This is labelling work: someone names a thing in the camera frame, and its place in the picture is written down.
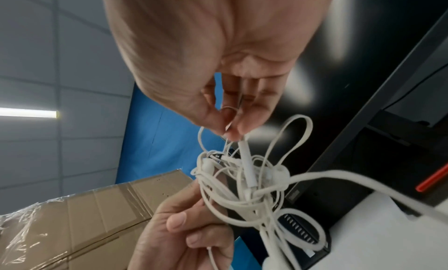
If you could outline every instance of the hand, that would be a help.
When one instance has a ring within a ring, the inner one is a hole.
[[[104,0],[120,52],[144,94],[238,140],[262,125],[331,0]],[[215,109],[214,72],[222,72]]]
[[[199,184],[194,181],[157,208],[137,242],[128,269],[213,270],[206,249],[212,247],[218,268],[228,270],[233,244],[232,229],[204,205]]]

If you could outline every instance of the red object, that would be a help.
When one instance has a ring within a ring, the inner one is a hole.
[[[433,175],[421,182],[415,190],[418,192],[425,192],[428,188],[439,182],[442,178],[448,175],[448,163],[436,171]]]

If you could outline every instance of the brown cardboard box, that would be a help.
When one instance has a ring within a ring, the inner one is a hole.
[[[125,270],[181,171],[34,204],[0,216],[0,270]]]

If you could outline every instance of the person's left hand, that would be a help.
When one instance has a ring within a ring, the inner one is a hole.
[[[233,259],[233,231],[204,205],[194,181],[166,199],[140,236],[129,270],[213,270],[207,247],[220,270]]]

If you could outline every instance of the tangled white cable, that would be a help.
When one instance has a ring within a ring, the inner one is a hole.
[[[273,165],[267,158],[274,145],[279,140],[286,127],[294,120],[300,118],[304,119],[307,123],[307,128],[305,129],[302,138],[276,165]],[[254,227],[260,232],[261,239],[263,240],[269,255],[263,263],[263,270],[289,269],[286,259],[292,265],[294,270],[301,269],[288,246],[288,243],[301,249],[310,249],[314,251],[321,250],[326,243],[325,232],[317,221],[302,211],[291,208],[281,208],[285,199],[284,191],[290,184],[300,181],[318,178],[349,180],[385,193],[409,206],[413,210],[448,225],[448,215],[362,175],[347,171],[325,171],[308,172],[290,176],[288,169],[283,166],[282,163],[291,152],[300,147],[309,138],[311,131],[313,130],[313,122],[305,115],[298,114],[290,117],[281,126],[279,133],[269,144],[264,157],[259,155],[251,156],[246,138],[238,142],[238,148],[233,153],[230,153],[230,148],[233,142],[227,141],[223,151],[208,151],[203,146],[201,140],[203,129],[204,128],[201,128],[198,133],[199,145],[203,152],[198,156],[197,167],[193,169],[191,174],[196,176],[199,181],[201,194],[206,206],[218,218],[231,225]],[[238,150],[241,159],[234,158]],[[255,165],[256,162],[261,162],[261,165]],[[233,194],[225,184],[217,179],[217,176],[222,173],[236,181],[238,195]],[[272,196],[272,192],[275,192],[275,199]],[[233,219],[220,213],[213,206],[213,202],[216,202],[227,209],[236,211],[244,220]],[[309,243],[289,232],[278,221],[278,219],[285,214],[297,215],[308,221],[317,230],[319,241],[317,243]],[[213,268],[219,270],[215,264],[210,248],[209,256]]]

